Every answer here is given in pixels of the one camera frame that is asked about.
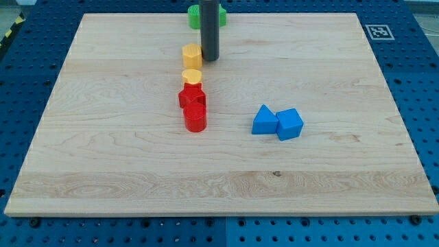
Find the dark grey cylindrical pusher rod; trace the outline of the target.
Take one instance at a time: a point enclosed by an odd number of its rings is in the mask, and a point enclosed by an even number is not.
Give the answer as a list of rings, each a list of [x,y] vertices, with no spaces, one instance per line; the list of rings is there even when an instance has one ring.
[[[218,0],[199,0],[202,57],[216,61],[220,54],[220,14]]]

